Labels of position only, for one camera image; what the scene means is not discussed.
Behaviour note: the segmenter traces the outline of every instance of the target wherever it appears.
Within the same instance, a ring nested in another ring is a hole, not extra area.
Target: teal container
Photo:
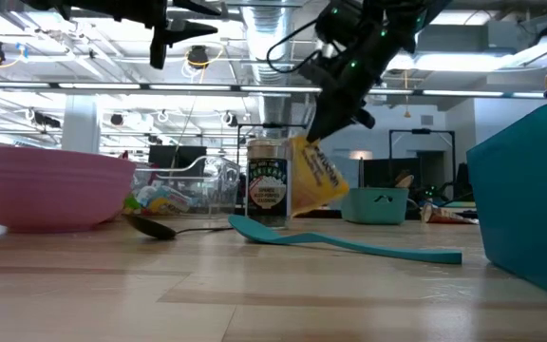
[[[401,224],[405,221],[408,189],[355,188],[341,203],[341,217],[361,224]]]
[[[467,153],[486,256],[547,290],[547,105]]]

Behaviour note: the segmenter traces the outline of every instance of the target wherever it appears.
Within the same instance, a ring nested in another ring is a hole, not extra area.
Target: table surface
[[[492,266],[478,226],[296,219],[287,233],[303,231],[460,248],[464,264],[233,231],[158,242],[124,222],[41,236],[0,227],[0,341],[547,341],[547,293]]]

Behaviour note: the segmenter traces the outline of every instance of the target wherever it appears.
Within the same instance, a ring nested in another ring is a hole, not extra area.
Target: ceiling light
[[[459,96],[459,97],[501,97],[500,91],[456,91],[456,90],[424,90],[429,96]]]
[[[150,85],[153,90],[201,90],[201,91],[228,91],[228,85]]]
[[[317,93],[322,91],[317,86],[265,86],[265,85],[243,85],[242,91],[254,92],[291,92],[291,93]]]
[[[408,89],[371,89],[369,95],[412,95],[413,90]]]
[[[545,99],[546,98],[546,96],[542,92],[540,92],[540,93],[536,93],[536,92],[531,92],[531,93],[522,92],[522,93],[520,93],[519,92],[519,93],[513,93],[512,97],[515,98],[515,99]]]
[[[135,84],[58,84],[59,87],[69,89],[140,89],[141,85]]]
[[[41,87],[49,87],[49,84],[40,83],[40,82],[0,82],[0,88],[7,88],[7,87],[13,87],[13,88],[41,88]]]

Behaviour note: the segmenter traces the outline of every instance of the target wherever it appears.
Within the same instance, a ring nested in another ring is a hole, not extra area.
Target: black monitor
[[[421,184],[421,161],[419,158],[394,159],[392,164],[393,177],[402,171],[408,170],[415,177],[413,184]],[[389,177],[389,160],[365,161],[365,186],[389,187],[393,186],[394,179]]]
[[[197,158],[206,155],[205,146],[179,146],[175,145],[151,145],[149,147],[149,162],[158,168],[185,168],[190,166]],[[199,177],[204,170],[204,162],[201,162],[191,170],[175,173],[176,176]]]

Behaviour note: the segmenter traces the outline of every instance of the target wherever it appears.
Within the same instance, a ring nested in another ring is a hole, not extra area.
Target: spatula handle
[[[407,260],[436,262],[446,264],[461,264],[462,252],[457,250],[418,250],[405,248],[388,248],[373,246],[360,242],[352,242],[338,237],[329,237],[323,234],[306,233],[291,237],[281,237],[275,240],[275,243],[293,244],[293,243],[312,243],[324,242],[333,246],[346,248],[352,251],[366,253],[382,257],[398,257]]]

